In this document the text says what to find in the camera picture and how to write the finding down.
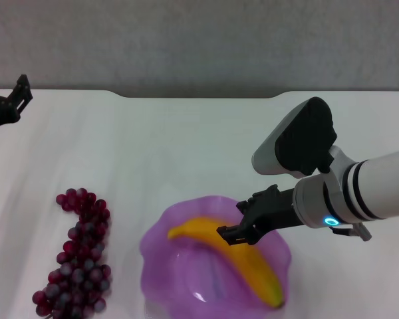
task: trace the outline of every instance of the purple bowl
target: purple bowl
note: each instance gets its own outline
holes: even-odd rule
[[[273,310],[254,295],[235,269],[212,248],[189,238],[167,240],[167,232],[194,217],[206,216],[238,224],[237,201],[207,196],[167,208],[140,242],[144,258],[141,288],[172,319],[263,319]],[[288,300],[291,254],[276,231],[256,247],[275,271]]]

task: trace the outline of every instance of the table surface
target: table surface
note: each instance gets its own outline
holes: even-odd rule
[[[10,91],[0,90],[0,95]],[[168,206],[203,195],[246,199],[289,175],[262,176],[251,155],[283,116],[320,96],[336,145],[358,161],[399,150],[399,92],[288,92],[271,99],[123,98],[107,91],[34,90],[17,124],[0,128],[0,319],[32,319],[31,296],[57,267],[76,222],[55,196],[85,187],[112,212],[114,281],[97,318],[161,318],[140,292],[144,232]],[[367,224],[364,243],[329,229],[280,233],[293,254],[290,299],[270,318],[399,318],[399,218]]]

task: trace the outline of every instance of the grape bunch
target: grape bunch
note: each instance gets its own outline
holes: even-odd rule
[[[96,195],[84,188],[70,188],[58,195],[56,202],[79,218],[56,257],[61,266],[49,274],[47,287],[34,293],[33,302],[40,317],[85,319],[106,307],[102,294],[110,288],[111,268],[99,261],[110,211],[103,199],[96,200]]]

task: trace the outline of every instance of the banana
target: banana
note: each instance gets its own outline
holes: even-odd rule
[[[260,251],[247,244],[229,246],[217,233],[225,221],[198,217],[168,231],[169,240],[190,237],[210,246],[223,255],[241,275],[252,291],[272,308],[284,305],[284,292],[278,277],[261,255]]]

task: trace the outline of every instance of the gray wall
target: gray wall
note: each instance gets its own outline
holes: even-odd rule
[[[399,90],[399,0],[1,0],[0,88]]]

